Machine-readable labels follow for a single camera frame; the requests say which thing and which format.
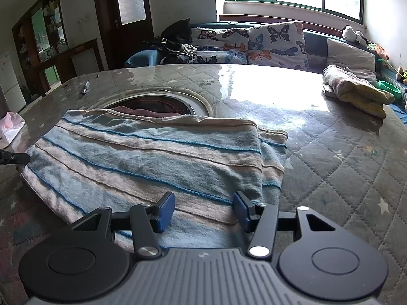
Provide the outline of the white plush toy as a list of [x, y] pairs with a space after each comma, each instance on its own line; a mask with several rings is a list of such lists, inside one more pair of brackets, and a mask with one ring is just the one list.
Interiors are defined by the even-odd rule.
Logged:
[[354, 31], [353, 28], [349, 25], [346, 25], [342, 29], [342, 39], [344, 41], [353, 43], [355, 45], [361, 45], [363, 47], [366, 47], [369, 44], [367, 38], [361, 31]]

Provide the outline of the dark wooden door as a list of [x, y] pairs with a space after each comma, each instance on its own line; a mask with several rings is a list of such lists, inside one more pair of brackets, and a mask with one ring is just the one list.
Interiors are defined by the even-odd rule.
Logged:
[[154, 37], [149, 0], [95, 0], [109, 69], [123, 68]]

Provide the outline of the small marker pen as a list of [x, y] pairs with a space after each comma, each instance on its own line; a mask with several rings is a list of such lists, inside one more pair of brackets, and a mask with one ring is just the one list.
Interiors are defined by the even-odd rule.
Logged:
[[85, 85], [84, 85], [84, 87], [83, 87], [83, 89], [82, 89], [82, 91], [81, 91], [81, 94], [82, 94], [82, 95], [85, 95], [85, 94], [88, 92], [89, 87], [90, 87], [90, 81], [86, 81], [86, 82], [85, 82]]

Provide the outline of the black bag on sofa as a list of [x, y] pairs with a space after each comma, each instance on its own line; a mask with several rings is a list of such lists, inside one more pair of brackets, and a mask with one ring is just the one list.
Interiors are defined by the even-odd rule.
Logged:
[[190, 41], [190, 18], [180, 19], [162, 31], [161, 37], [169, 41], [187, 44]]

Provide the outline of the wooden glass cabinet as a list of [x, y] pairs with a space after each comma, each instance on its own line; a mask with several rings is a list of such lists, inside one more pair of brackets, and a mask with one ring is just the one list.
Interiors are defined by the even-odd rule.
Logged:
[[37, 0], [13, 26], [12, 34], [30, 102], [56, 82], [104, 70], [96, 39], [71, 45], [60, 0]]

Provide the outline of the grey pillow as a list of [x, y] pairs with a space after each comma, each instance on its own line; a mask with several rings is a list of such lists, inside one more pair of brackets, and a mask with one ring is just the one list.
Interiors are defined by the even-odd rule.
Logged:
[[327, 65], [349, 70], [370, 83], [377, 81], [375, 55], [335, 39], [327, 39]]

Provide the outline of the pink plastic bag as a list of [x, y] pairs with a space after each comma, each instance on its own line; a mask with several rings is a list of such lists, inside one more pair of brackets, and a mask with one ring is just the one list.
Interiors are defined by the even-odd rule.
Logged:
[[15, 112], [7, 112], [1, 119], [1, 149], [6, 148], [15, 139], [25, 125], [25, 120]]

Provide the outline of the long butterfly cushion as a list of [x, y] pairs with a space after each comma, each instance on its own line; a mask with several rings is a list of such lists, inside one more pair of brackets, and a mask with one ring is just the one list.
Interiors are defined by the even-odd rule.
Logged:
[[248, 30], [191, 28], [190, 44], [197, 48], [195, 63], [247, 64]]

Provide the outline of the folded beige yellow clothes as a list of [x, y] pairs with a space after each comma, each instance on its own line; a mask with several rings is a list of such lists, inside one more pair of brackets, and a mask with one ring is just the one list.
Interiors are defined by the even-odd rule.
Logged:
[[329, 65], [323, 70], [322, 76], [340, 101], [350, 103], [355, 108], [382, 120], [386, 118], [384, 106], [390, 105], [395, 100], [393, 94], [376, 88], [348, 68]]

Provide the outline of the white refrigerator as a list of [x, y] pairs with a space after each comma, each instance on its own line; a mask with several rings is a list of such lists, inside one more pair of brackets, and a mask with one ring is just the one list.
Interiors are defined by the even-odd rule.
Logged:
[[1, 55], [0, 63], [1, 91], [6, 99], [8, 110], [20, 112], [25, 108], [26, 102], [14, 72], [9, 52]]

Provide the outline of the blue sofa bench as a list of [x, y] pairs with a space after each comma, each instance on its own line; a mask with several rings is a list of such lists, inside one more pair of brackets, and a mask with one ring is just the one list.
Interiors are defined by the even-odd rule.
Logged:
[[329, 66], [390, 92], [392, 109], [406, 120], [406, 69], [393, 69], [384, 49], [349, 25], [340, 36], [310, 30], [301, 21], [215, 22], [192, 25], [179, 20], [131, 56], [128, 68], [175, 63], [263, 65], [321, 73]]

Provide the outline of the green plastic bowl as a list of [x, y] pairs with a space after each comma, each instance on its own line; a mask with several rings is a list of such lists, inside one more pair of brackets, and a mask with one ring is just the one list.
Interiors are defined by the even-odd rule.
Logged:
[[378, 81], [377, 84], [380, 90], [391, 93], [394, 96], [395, 100], [399, 100], [400, 98], [402, 98], [403, 92], [391, 83], [388, 83], [386, 81]]

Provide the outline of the blue striped towel garment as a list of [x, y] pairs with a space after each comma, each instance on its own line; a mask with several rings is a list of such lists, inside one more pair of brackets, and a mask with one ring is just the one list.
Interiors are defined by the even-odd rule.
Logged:
[[288, 135], [236, 118], [70, 110], [27, 151], [22, 177], [67, 223], [175, 195], [164, 248], [244, 248], [232, 196], [276, 205]]

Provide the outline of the yellow green plush toys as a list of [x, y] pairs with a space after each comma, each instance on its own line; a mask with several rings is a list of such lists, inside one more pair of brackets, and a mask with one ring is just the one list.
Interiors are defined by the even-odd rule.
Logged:
[[407, 85], [407, 70], [399, 66], [396, 73], [396, 79], [404, 85]]

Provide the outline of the large butterfly pillow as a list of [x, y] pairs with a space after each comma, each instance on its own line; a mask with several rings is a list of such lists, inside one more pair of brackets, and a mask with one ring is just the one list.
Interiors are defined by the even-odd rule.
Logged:
[[303, 23], [291, 21], [248, 28], [248, 63], [308, 70]]

